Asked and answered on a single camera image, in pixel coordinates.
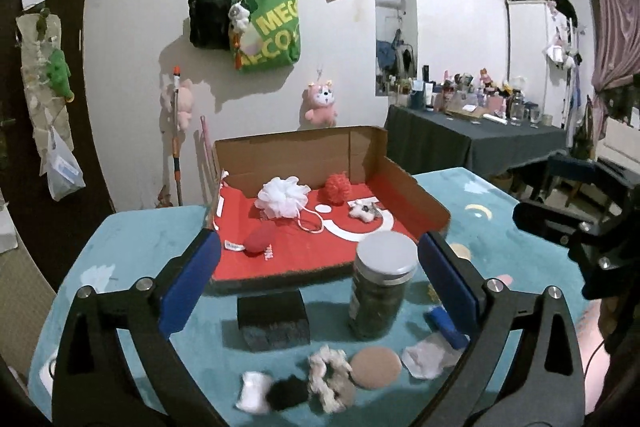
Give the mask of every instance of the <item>red ball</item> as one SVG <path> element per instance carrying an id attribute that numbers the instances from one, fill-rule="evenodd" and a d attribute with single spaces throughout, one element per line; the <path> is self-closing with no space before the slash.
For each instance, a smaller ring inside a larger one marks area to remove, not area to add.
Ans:
<path id="1" fill-rule="evenodd" d="M 345 201 L 348 201 L 351 196 L 351 182 L 344 172 L 341 174 L 331 174 L 326 179 L 324 191 L 331 203 L 343 204 Z"/>
<path id="2" fill-rule="evenodd" d="M 276 236 L 276 224 L 273 221 L 263 221 L 244 240 L 244 251 L 247 253 L 262 253 L 273 243 Z"/>

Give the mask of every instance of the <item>curtain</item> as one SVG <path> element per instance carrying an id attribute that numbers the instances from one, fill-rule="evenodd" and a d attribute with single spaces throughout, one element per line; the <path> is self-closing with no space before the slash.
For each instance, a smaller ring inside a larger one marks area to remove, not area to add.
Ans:
<path id="1" fill-rule="evenodd" d="M 604 138 L 607 107 L 602 92 L 633 82 L 640 73 L 640 0 L 600 0 L 600 35 L 591 84 L 593 139 Z"/>

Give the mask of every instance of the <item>string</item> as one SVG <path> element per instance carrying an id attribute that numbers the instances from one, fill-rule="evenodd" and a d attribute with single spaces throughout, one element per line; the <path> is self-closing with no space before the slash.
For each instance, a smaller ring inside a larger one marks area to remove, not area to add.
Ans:
<path id="1" fill-rule="evenodd" d="M 324 220 L 322 220 L 322 216 L 320 214 L 318 214 L 316 211 L 314 210 L 309 210 L 308 208 L 306 208 L 306 206 L 302 207 L 302 210 L 306 210 L 307 212 L 309 212 L 310 214 L 316 214 L 316 216 L 318 216 L 318 219 L 320 219 L 320 230 L 311 230 L 311 229 L 306 229 L 305 227 L 302 226 L 302 223 L 300 223 L 300 216 L 298 216 L 298 226 L 304 230 L 305 232 L 309 232 L 309 233 L 320 233 L 322 232 L 322 230 L 324 230 Z"/>
<path id="2" fill-rule="evenodd" d="M 584 370 L 584 380 L 587 380 L 587 372 L 589 371 L 589 366 L 591 365 L 591 360 L 593 360 L 593 357 L 595 357 L 596 353 L 598 352 L 598 350 L 604 346 L 604 341 L 602 341 L 598 347 L 596 347 L 596 349 L 593 351 L 593 353 L 591 353 L 591 356 L 589 357 L 589 362 L 587 362 L 587 367 Z"/>

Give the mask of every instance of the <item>green plush toy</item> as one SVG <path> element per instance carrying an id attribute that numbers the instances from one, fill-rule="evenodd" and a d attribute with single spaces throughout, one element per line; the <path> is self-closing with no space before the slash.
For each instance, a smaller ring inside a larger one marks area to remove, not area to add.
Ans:
<path id="1" fill-rule="evenodd" d="M 71 71 L 66 64 L 65 53 L 62 50 L 53 50 L 47 65 L 47 76 L 49 77 L 49 86 L 56 95 L 64 96 L 66 102 L 73 102 L 74 94 L 69 87 Z"/>

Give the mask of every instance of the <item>dark tablecloth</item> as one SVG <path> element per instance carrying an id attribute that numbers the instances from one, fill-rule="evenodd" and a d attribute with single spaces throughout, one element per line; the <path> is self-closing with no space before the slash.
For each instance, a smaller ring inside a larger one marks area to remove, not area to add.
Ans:
<path id="1" fill-rule="evenodd" d="M 545 160 L 565 150 L 566 132 L 557 127 L 473 124 L 442 112 L 392 105 L 386 115 L 386 155 L 409 174 L 465 167 L 479 176 Z"/>

